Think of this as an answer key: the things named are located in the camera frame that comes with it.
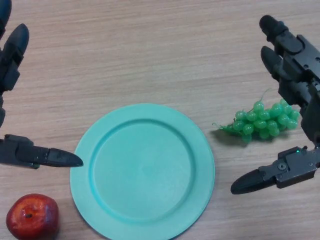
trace fake fruit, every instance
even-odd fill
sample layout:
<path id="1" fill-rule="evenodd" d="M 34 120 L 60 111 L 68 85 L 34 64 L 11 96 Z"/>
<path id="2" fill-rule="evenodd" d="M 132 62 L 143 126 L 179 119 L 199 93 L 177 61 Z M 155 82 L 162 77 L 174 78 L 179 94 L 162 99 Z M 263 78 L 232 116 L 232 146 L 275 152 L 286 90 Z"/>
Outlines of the fake fruit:
<path id="1" fill-rule="evenodd" d="M 19 240 L 50 239 L 59 228 L 58 205 L 42 194 L 25 195 L 7 213 L 6 226 Z"/>
<path id="2" fill-rule="evenodd" d="M 237 111 L 232 124 L 220 125 L 219 128 L 229 134 L 241 136 L 245 143 L 249 143 L 252 135 L 265 140 L 277 137 L 280 131 L 295 129 L 299 116 L 300 113 L 293 110 L 284 99 L 273 104 L 270 109 L 265 109 L 265 105 L 259 100 L 254 103 L 252 110 Z"/>

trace bunch of grapes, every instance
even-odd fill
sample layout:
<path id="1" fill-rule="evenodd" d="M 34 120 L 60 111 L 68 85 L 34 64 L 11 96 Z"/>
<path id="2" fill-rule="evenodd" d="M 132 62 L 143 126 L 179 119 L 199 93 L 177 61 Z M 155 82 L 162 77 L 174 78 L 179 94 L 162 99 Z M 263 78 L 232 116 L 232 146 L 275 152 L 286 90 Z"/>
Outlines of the bunch of grapes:
<path id="1" fill-rule="evenodd" d="M 249 112 L 237 111 L 232 124 L 220 126 L 228 133 L 242 136 L 244 142 L 249 143 L 252 135 L 257 134 L 261 139 L 276 137 L 281 131 L 292 130 L 298 126 L 299 112 L 282 99 L 265 109 L 262 101 L 257 101 Z"/>

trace robotic hand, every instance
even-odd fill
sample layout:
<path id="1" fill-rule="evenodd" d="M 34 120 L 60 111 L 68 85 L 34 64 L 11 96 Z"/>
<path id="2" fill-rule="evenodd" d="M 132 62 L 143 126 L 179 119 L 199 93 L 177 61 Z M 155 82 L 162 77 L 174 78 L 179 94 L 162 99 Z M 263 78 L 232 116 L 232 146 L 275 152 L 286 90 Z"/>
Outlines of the robotic hand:
<path id="1" fill-rule="evenodd" d="M 274 50 L 264 46 L 261 58 L 271 76 L 279 83 L 279 94 L 290 105 L 299 105 L 301 127 L 313 150 L 293 147 L 280 152 L 275 162 L 261 166 L 238 178 L 233 194 L 254 192 L 272 185 L 285 188 L 311 179 L 320 167 L 320 52 L 302 35 L 296 37 L 283 22 L 269 15 L 259 23 Z"/>
<path id="2" fill-rule="evenodd" d="M 11 0 L 0 2 L 0 39 L 11 13 Z M 3 93 L 11 91 L 19 76 L 18 67 L 24 58 L 29 42 L 29 30 L 20 24 L 9 36 L 0 49 L 0 127 L 4 122 L 6 111 L 3 109 Z M 0 163 L 39 168 L 40 165 L 52 167 L 79 167 L 82 160 L 67 151 L 55 148 L 34 146 L 33 142 L 23 136 L 5 135 L 0 139 Z"/>

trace wood grain surface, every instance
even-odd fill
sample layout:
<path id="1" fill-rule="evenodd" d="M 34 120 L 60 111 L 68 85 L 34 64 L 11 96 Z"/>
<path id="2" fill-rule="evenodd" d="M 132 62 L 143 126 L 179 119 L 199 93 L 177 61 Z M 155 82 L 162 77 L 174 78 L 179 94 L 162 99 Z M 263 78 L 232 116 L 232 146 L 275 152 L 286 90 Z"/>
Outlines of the wood grain surface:
<path id="1" fill-rule="evenodd" d="M 4 94 L 1 136 L 28 136 L 38 146 L 73 152 L 84 132 L 121 106 L 156 103 L 188 115 L 215 156 L 212 198 L 181 240 L 318 240 L 320 177 L 284 189 L 232 195 L 236 178 L 311 143 L 301 127 L 247 147 L 216 134 L 262 93 L 280 100 L 260 49 L 265 14 L 285 21 L 320 48 L 319 0 L 12 0 L 1 40 L 25 23 L 30 41 L 14 91 Z M 40 193 L 60 208 L 59 240 L 104 239 L 79 215 L 69 169 L 0 167 L 0 239 L 14 239 L 5 219 L 19 197 Z"/>

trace screw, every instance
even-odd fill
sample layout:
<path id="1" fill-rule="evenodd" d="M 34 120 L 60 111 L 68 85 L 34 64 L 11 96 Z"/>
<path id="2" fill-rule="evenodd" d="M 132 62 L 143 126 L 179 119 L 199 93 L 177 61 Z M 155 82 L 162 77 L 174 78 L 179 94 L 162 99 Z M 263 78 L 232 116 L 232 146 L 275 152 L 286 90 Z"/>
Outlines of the screw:
<path id="1" fill-rule="evenodd" d="M 287 168 L 287 166 L 284 163 L 279 163 L 279 165 L 278 165 L 279 170 L 285 170 L 286 168 Z"/>

